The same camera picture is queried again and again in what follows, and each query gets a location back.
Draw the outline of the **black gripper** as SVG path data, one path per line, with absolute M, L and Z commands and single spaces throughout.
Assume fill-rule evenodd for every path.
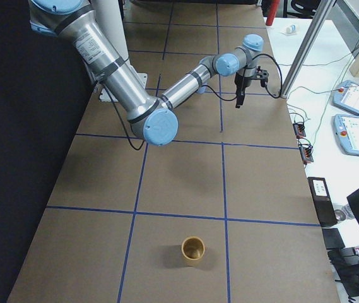
M 250 77 L 246 69 L 240 69 L 235 73 L 234 83 L 236 85 L 236 104 L 235 108 L 239 109 L 244 104 L 245 89 L 250 86 Z

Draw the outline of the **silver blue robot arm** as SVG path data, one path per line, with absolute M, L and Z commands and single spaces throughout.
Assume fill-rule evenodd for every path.
M 203 58 L 160 97 L 151 96 L 129 61 L 122 16 L 117 1 L 29 1 L 32 30 L 70 41 L 89 70 L 127 113 L 134 135 L 162 146 L 176 136 L 174 108 L 215 75 L 254 79 L 264 41 L 246 35 L 233 52 Z

